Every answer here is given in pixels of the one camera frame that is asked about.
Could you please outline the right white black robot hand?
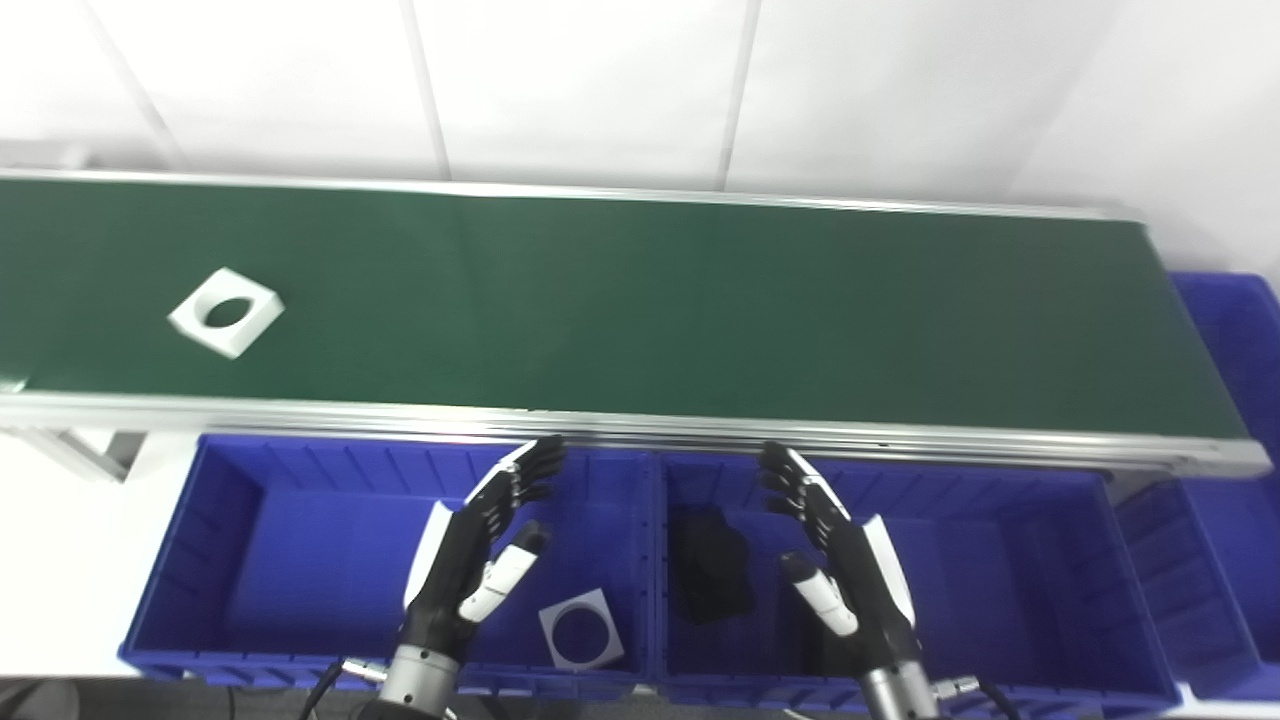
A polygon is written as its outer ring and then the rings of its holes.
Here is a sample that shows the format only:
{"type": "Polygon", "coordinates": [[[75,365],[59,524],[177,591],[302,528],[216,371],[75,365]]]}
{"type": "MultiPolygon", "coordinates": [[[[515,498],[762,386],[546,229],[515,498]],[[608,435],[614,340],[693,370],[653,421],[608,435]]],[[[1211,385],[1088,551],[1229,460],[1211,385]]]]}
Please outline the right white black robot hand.
{"type": "Polygon", "coordinates": [[[884,521],[851,518],[828,480],[794,448],[767,441],[758,456],[759,480],[772,491],[765,506],[795,519],[823,555],[819,566],[803,551],[780,556],[787,583],[840,641],[850,673],[901,676],[922,662],[915,611],[884,521]]]}

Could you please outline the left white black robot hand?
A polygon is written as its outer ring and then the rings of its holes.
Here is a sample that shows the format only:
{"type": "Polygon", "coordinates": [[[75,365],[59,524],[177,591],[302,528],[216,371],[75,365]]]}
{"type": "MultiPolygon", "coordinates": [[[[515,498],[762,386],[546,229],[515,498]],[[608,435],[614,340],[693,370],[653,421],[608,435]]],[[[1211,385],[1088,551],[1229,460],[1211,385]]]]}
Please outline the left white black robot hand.
{"type": "Polygon", "coordinates": [[[406,585],[401,646],[465,661],[479,624],[529,573],[550,530],[529,520],[500,552],[494,543],[517,510],[550,496],[547,479],[561,471],[566,452],[561,436],[529,441],[492,466],[458,507],[433,506],[406,585]]]}

